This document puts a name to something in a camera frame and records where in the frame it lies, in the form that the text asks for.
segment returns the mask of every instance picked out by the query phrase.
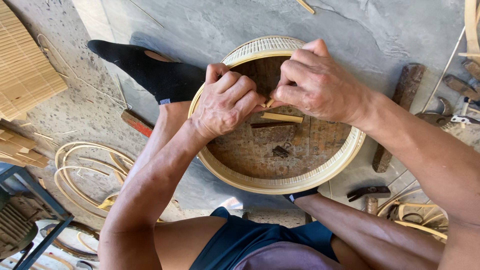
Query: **gray floor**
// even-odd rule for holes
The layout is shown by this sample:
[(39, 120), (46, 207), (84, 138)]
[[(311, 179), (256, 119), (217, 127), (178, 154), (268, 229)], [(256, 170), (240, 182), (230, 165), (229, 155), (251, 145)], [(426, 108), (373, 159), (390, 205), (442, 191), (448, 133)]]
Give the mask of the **gray floor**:
[[(411, 108), (412, 113), (417, 113), (437, 83), (463, 27), (463, 4), (454, 0), (309, 0), (308, 3), (316, 11), (314, 15), (294, 0), (134, 0), (163, 28), (129, 0), (73, 0), (73, 4), (64, 0), (49, 0), (48, 4), (31, 0), (6, 2), (32, 36), (41, 33), (52, 42), (79, 78), (103, 93), (121, 98), (112, 79), (113, 75), (118, 74), (133, 111), (150, 122), (154, 122), (158, 116), (153, 97), (123, 71), (104, 63), (90, 52), (86, 47), (87, 41), (103, 39), (141, 45), (182, 62), (205, 67), (211, 62), (220, 61), (236, 46), (253, 38), (286, 35), (311, 41), (321, 37), (325, 39), (335, 60), (363, 83), (390, 97), (404, 64), (425, 64), (428, 70)], [(458, 52), (466, 51), (464, 39)], [(123, 108), (75, 79), (55, 50), (44, 40), (40, 41), (50, 49), (47, 56), (55, 69), (69, 76), (65, 78), (69, 89), (32, 109), (27, 121), (7, 123), (2, 120), (2, 124), (37, 141), (39, 146), (36, 150), (52, 160), (58, 148), (34, 137), (31, 132), (49, 134), (78, 130), (52, 137), (59, 145), (76, 140), (100, 142), (136, 157), (145, 144), (145, 138), (120, 119)], [(468, 80), (468, 74), (460, 66), (463, 59), (455, 56), (448, 72)], [(440, 84), (437, 94), (456, 104), (459, 110), (461, 97), (458, 93)], [(429, 109), (434, 110), (437, 106), (434, 99)], [(24, 122), (32, 122), (33, 125), (18, 128)], [(466, 129), (455, 126), (448, 130), (477, 151), (480, 151), (479, 131), (480, 128), (472, 125)], [(367, 137), (351, 164), (329, 181), (331, 187), (329, 183), (321, 186), (322, 194), (348, 203), (346, 193), (357, 187), (391, 184), (395, 194), (415, 180), (395, 158), (387, 173), (375, 173), (371, 162), (376, 147), (377, 143)], [(53, 183), (53, 162), (44, 170), (29, 170), (36, 177), (44, 179), (47, 190), (76, 216), (75, 220), (101, 228), (102, 219), (83, 212), (60, 193)], [(103, 200), (120, 188), (113, 177), (100, 177), (88, 172), (80, 175), (82, 177), (74, 178), (75, 182), (98, 200)], [(257, 211), (259, 220), (267, 220), (265, 216), (268, 216), (270, 221), (275, 217), (274, 220), (285, 224), (302, 222), (302, 214), (291, 209), (294, 206), (283, 197), (252, 194), (231, 187), (214, 177), (197, 159), (190, 164), (175, 198), (178, 204), (170, 204), (163, 215), (165, 220), (205, 215), (234, 198), (243, 209)], [(409, 200), (426, 202), (428, 198), (418, 195)], [(363, 204), (359, 200), (350, 205), (361, 209)], [(242, 210), (233, 209), (232, 213), (240, 215)]]

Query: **metal tool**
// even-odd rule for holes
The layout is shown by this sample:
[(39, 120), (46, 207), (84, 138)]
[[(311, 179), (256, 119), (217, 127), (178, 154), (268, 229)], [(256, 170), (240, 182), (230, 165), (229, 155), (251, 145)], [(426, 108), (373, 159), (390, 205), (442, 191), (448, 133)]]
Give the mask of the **metal tool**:
[(369, 186), (362, 187), (347, 194), (349, 202), (353, 202), (366, 196), (365, 211), (369, 214), (376, 215), (378, 212), (378, 199), (389, 198), (390, 189), (386, 186)]
[(425, 122), (432, 124), (433, 126), (445, 126), (450, 122), (459, 122), (465, 124), (480, 124), (480, 121), (473, 119), (464, 115), (453, 115), (453, 108), (450, 105), (450, 102), (443, 97), (438, 97), (438, 99), (444, 105), (444, 111), (439, 114), (436, 112), (423, 112), (417, 113), (415, 116), (424, 120)]

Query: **bamboo steamer rim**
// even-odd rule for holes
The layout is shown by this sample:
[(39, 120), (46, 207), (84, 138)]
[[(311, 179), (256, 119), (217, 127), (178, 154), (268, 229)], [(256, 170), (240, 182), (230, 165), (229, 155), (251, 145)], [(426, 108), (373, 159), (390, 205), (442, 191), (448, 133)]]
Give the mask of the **bamboo steamer rim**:
[[(291, 56), (293, 51), (300, 49), (303, 44), (305, 44), (304, 41), (286, 36), (259, 37), (236, 47), (223, 58), (222, 63), (226, 64), (228, 68), (232, 68), (260, 58)], [(190, 117), (197, 108), (203, 88), (204, 84), (193, 97), (188, 117)], [(262, 194), (288, 194), (314, 188), (332, 179), (352, 161), (360, 150), (364, 140), (365, 133), (356, 127), (352, 127), (341, 149), (327, 162), (305, 174), (284, 179), (260, 179), (235, 172), (217, 160), (212, 153), (208, 151), (207, 147), (200, 150), (197, 158), (200, 159), (205, 167), (216, 177), (239, 189)]]

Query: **man's right hand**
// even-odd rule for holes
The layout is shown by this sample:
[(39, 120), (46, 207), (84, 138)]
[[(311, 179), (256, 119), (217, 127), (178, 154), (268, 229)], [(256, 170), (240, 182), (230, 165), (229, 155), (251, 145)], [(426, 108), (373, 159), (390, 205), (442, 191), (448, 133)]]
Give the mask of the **man's right hand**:
[(321, 39), (295, 50), (283, 62), (280, 81), (270, 94), (276, 101), (272, 107), (291, 105), (313, 117), (351, 125), (368, 114), (372, 95), (332, 59)]

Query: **sock with hole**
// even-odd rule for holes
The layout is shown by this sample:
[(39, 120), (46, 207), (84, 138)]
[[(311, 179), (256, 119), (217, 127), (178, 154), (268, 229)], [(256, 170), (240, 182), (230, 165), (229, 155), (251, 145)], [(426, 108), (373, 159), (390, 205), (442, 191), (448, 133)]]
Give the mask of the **sock with hole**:
[(201, 68), (153, 59), (145, 54), (150, 49), (144, 47), (103, 40), (90, 40), (87, 45), (154, 95), (159, 105), (192, 100), (205, 81)]

